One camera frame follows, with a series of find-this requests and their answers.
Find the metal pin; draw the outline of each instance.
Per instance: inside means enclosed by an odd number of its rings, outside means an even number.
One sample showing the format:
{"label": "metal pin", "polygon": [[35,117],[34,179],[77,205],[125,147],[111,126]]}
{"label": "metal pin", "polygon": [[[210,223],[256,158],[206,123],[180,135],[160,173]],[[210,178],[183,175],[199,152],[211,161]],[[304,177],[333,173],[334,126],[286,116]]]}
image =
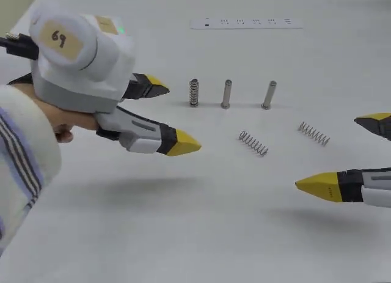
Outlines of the metal pin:
{"label": "metal pin", "polygon": [[263,101],[263,104],[261,105],[262,109],[268,110],[271,107],[271,99],[274,95],[274,91],[276,90],[277,83],[273,80],[269,84],[268,91],[265,96],[265,100]]}
{"label": "metal pin", "polygon": [[223,109],[230,108],[231,87],[232,87],[232,81],[227,79],[225,81],[224,94],[222,96],[222,103],[221,103],[221,107]]}

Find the white tabletop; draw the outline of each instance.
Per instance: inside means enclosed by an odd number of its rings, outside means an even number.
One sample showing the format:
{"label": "white tabletop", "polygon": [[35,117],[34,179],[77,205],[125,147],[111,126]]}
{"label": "white tabletop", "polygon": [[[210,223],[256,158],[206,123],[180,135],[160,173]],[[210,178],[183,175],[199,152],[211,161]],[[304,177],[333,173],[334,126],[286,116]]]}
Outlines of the white tabletop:
{"label": "white tabletop", "polygon": [[[76,130],[60,175],[0,260],[1,282],[391,281],[391,210],[333,204],[294,185],[319,172],[391,166],[391,143],[353,122],[391,111],[391,0],[59,1],[124,19],[138,41],[134,72],[171,93],[122,105],[203,147],[132,154]],[[190,19],[205,17],[300,18],[304,29],[190,30]],[[0,66],[3,81],[28,72],[5,55]],[[226,79],[229,110],[219,107]],[[264,111],[270,80],[277,90]],[[302,121],[330,143],[297,132]],[[246,149],[241,130],[269,153]]]}

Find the metal cylinder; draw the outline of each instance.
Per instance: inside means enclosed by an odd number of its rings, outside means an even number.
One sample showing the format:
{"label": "metal cylinder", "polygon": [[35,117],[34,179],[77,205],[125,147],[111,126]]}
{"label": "metal cylinder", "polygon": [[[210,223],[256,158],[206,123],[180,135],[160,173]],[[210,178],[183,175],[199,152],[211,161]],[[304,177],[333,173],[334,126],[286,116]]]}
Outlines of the metal cylinder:
{"label": "metal cylinder", "polygon": [[196,78],[192,79],[189,83],[189,104],[190,107],[198,107],[198,96],[199,96],[199,82]]}
{"label": "metal cylinder", "polygon": [[231,87],[232,87],[232,81],[227,79],[225,81],[224,94],[222,96],[222,103],[221,103],[221,107],[223,109],[230,108]]}
{"label": "metal cylinder", "polygon": [[11,34],[9,32],[7,32],[5,34],[5,37],[9,40],[18,40],[19,39],[19,35],[18,34]]}
{"label": "metal cylinder", "polygon": [[268,91],[266,92],[265,100],[263,101],[263,104],[261,105],[262,109],[268,110],[271,107],[271,99],[274,95],[274,91],[276,90],[277,83],[273,80],[269,84]]}

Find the human hand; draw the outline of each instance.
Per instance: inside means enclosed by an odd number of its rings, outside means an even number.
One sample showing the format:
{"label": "human hand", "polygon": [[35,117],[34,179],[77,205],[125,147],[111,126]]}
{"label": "human hand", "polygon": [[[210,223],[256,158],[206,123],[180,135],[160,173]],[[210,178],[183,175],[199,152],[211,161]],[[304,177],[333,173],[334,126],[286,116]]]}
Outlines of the human hand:
{"label": "human hand", "polygon": [[66,111],[41,101],[35,95],[32,84],[14,84],[13,87],[30,97],[43,111],[53,127],[53,132],[56,135],[57,141],[60,143],[68,143],[73,140],[71,129],[74,126],[88,130],[98,129],[98,123],[91,114]]}

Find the metal spring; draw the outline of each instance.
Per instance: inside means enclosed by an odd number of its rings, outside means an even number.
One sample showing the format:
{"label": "metal spring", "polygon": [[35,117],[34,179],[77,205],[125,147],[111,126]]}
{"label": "metal spring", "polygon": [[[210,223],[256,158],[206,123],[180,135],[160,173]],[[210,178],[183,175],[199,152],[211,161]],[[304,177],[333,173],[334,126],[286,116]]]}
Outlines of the metal spring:
{"label": "metal spring", "polygon": [[314,127],[311,127],[305,122],[301,122],[298,130],[323,146],[325,146],[330,140],[330,137],[314,129]]}
{"label": "metal spring", "polygon": [[239,140],[243,141],[250,148],[252,148],[257,154],[260,156],[265,156],[268,152],[268,148],[261,144],[258,140],[256,140],[251,134],[247,131],[243,130],[239,134]]}
{"label": "metal spring", "polygon": [[197,79],[190,81],[190,95],[189,103],[190,107],[198,107],[198,95],[199,95],[199,82]]}

